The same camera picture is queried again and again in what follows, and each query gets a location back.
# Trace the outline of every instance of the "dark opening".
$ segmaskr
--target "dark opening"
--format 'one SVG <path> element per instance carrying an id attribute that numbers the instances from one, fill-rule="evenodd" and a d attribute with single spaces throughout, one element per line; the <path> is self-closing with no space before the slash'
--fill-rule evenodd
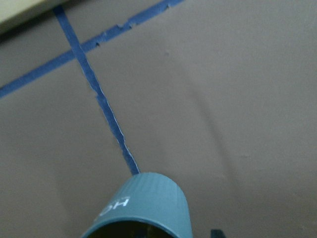
<path id="1" fill-rule="evenodd" d="M 91 233 L 88 238 L 173 238 L 147 223 L 124 221 L 110 223 Z"/>

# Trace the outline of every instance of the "drywall surface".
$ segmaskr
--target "drywall surface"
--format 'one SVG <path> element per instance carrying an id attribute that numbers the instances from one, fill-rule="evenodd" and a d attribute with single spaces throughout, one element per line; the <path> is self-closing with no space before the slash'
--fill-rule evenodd
<path id="1" fill-rule="evenodd" d="M 69 49 L 51 12 L 0 35 L 0 87 Z"/>
<path id="2" fill-rule="evenodd" d="M 81 43 L 107 29 L 98 4 L 65 7 Z M 186 0 L 87 52 L 141 171 L 184 190 L 194 237 L 316 237 L 316 12 Z M 79 237 L 131 176 L 95 95 L 74 59 L 0 98 L 1 237 Z"/>
<path id="3" fill-rule="evenodd" d="M 70 1 L 63 6 L 81 43 L 102 31 L 123 24 L 129 17 L 158 3 L 159 0 Z"/>

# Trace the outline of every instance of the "blue painter's tape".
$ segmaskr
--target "blue painter's tape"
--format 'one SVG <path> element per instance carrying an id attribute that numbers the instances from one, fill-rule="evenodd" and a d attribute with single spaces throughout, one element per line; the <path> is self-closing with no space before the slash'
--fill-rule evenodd
<path id="1" fill-rule="evenodd" d="M 108 103 L 107 98 L 105 97 L 99 82 L 95 76 L 94 71 L 92 70 L 92 68 L 90 67 L 88 60 L 86 58 L 86 55 L 78 41 L 78 38 L 72 28 L 72 26 L 70 25 L 66 14 L 63 10 L 63 8 L 61 6 L 58 6 L 56 8 L 53 9 L 65 35 L 66 38 L 69 41 L 69 44 L 73 50 L 73 53 L 75 54 L 75 57 L 77 58 L 77 60 L 79 61 L 81 68 L 88 80 L 88 82 L 90 83 L 91 88 L 96 92 L 96 99 L 102 109 L 102 111 L 104 112 L 104 115 L 109 123 L 110 129 L 113 133 L 113 135 L 115 136 L 115 138 L 117 139 L 120 148 L 122 150 L 122 154 L 124 156 L 124 159 L 128 165 L 128 167 L 130 168 L 130 171 L 133 175 L 138 174 L 140 172 L 133 156 L 131 155 L 128 147 L 125 144 L 125 139 L 124 139 L 124 135 L 119 127 L 119 124 L 114 116 L 114 113 Z"/>
<path id="2" fill-rule="evenodd" d="M 161 14 L 169 7 L 175 6 L 182 1 L 184 0 L 163 0 L 144 11 L 141 11 L 137 15 L 129 18 L 127 22 L 125 22 L 123 25 L 113 26 L 110 29 L 86 41 L 82 44 L 82 49 L 84 52 L 88 52 L 98 46 L 99 43 L 110 41 L 111 39 L 121 35 L 122 33 L 131 30 L 133 26 L 139 25 L 151 19 L 152 17 Z"/>
<path id="3" fill-rule="evenodd" d="M 110 29 L 102 32 L 101 34 L 91 38 L 90 40 L 83 43 L 82 50 L 86 53 L 96 46 L 98 46 L 102 42 L 107 42 L 122 33 L 131 30 L 134 25 L 141 24 L 152 17 L 161 14 L 169 6 L 175 6 L 184 0 L 163 0 L 156 5 L 138 13 L 137 15 L 131 17 L 126 23 L 122 26 L 113 26 Z M 43 76 L 46 73 L 51 72 L 52 70 L 62 66 L 63 64 L 73 60 L 75 58 L 72 51 L 67 51 L 60 56 L 50 60 L 49 62 L 45 63 L 44 65 L 32 70 L 31 72 L 15 79 L 11 83 L 0 88 L 0 98 L 4 97 L 5 95 L 14 92 L 15 90 L 23 87 L 24 85 L 34 81 L 35 79 Z"/>
<path id="4" fill-rule="evenodd" d="M 48 61 L 40 67 L 28 72 L 27 74 L 17 78 L 16 80 L 8 83 L 0 88 L 0 98 L 6 96 L 9 93 L 25 86 L 26 84 L 34 81 L 35 79 L 43 76 L 44 74 L 51 72 L 52 70 L 62 66 L 63 64 L 73 60 L 75 55 L 72 51 L 67 51 L 60 56 Z"/>

